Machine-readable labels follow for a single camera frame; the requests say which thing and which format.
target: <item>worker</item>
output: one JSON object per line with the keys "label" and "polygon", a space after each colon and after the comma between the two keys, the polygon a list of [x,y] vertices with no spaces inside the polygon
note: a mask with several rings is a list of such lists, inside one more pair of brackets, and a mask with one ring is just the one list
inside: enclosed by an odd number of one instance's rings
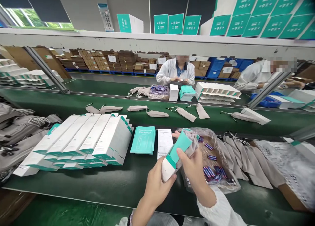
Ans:
{"label": "worker", "polygon": [[160,85],[195,84],[195,66],[190,63],[189,55],[176,55],[176,58],[169,59],[163,63],[157,73],[157,82]]}
{"label": "worker", "polygon": [[183,163],[185,176],[189,178],[191,187],[197,197],[200,214],[205,218],[178,218],[169,214],[154,212],[167,197],[176,180],[176,174],[166,182],[162,182],[161,168],[165,157],[158,159],[148,174],[144,196],[129,218],[122,218],[119,226],[246,226],[242,217],[232,209],[223,192],[215,185],[208,186],[203,175],[202,152],[198,148],[191,159],[180,148],[177,154]]}
{"label": "worker", "polygon": [[[242,92],[258,93],[261,88],[267,86],[272,80],[281,73],[284,67],[288,67],[288,61],[262,60],[249,65],[242,71],[236,81],[234,88]],[[300,81],[283,82],[279,89],[284,88],[304,88],[304,83]]]}

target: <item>plastic bag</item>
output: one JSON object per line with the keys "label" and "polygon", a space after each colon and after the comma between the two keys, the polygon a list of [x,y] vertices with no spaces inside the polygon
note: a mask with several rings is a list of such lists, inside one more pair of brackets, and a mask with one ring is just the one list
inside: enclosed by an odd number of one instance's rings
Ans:
{"label": "plastic bag", "polygon": [[[217,186],[224,194],[229,194],[238,191],[241,186],[235,177],[234,173],[229,169],[228,167],[228,161],[224,155],[223,150],[220,149],[219,145],[219,139],[217,138],[216,134],[207,128],[189,128],[190,130],[196,132],[201,138],[199,140],[199,148],[202,151],[202,158],[203,158],[203,166],[209,166],[212,171],[215,173],[214,166],[220,166],[223,167],[225,170],[225,173],[227,175],[226,180],[222,178],[220,181],[209,181],[208,185],[215,185]],[[210,150],[206,147],[204,143],[208,143],[213,150]],[[217,158],[217,161],[209,160],[208,155],[215,156]],[[182,175],[184,177],[184,183],[186,186],[186,189],[190,192],[193,192],[189,180],[185,176],[183,168],[181,169]]]}

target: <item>stack of white boxes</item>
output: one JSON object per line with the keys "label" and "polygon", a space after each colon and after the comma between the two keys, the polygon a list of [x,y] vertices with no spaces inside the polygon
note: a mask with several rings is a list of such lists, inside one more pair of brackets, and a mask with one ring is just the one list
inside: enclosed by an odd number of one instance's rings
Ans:
{"label": "stack of white boxes", "polygon": [[170,101],[177,101],[178,99],[178,93],[179,93],[179,89],[178,89],[178,85],[170,85]]}
{"label": "stack of white boxes", "polygon": [[20,74],[28,72],[10,59],[0,59],[0,84],[16,85],[21,79]]}
{"label": "stack of white boxes", "polygon": [[302,107],[303,110],[306,110],[309,112],[315,112],[315,91],[314,90],[294,90],[288,96],[305,103],[305,106]]}
{"label": "stack of white boxes", "polygon": [[133,129],[127,115],[71,115],[51,128],[14,174],[123,165]]}
{"label": "stack of white boxes", "polygon": [[241,92],[230,85],[198,82],[195,88],[196,98],[200,103],[230,105],[234,99],[240,99]]}
{"label": "stack of white boxes", "polygon": [[[57,79],[60,82],[63,82],[63,79],[57,73],[57,71],[52,70],[52,72],[56,75]],[[42,70],[32,70],[23,72],[20,74],[20,79],[18,80],[18,82],[23,84],[22,87],[30,88],[46,88],[48,86],[53,85],[52,80],[50,80]]]}

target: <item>wall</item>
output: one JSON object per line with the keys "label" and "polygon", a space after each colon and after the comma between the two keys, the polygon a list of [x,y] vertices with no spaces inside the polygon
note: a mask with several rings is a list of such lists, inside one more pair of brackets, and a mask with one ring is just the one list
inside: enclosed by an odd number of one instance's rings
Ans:
{"label": "wall", "polygon": [[108,0],[115,32],[120,32],[117,14],[130,14],[143,21],[144,33],[150,33],[149,0]]}
{"label": "wall", "polygon": [[87,31],[105,31],[98,3],[106,0],[60,0],[74,28]]}

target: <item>window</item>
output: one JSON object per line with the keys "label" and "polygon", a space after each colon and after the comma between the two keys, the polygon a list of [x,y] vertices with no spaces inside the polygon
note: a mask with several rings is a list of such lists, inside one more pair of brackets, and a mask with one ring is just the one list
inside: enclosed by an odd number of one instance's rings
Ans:
{"label": "window", "polygon": [[4,8],[4,11],[17,26],[21,27],[73,28],[72,23],[43,22],[34,9]]}

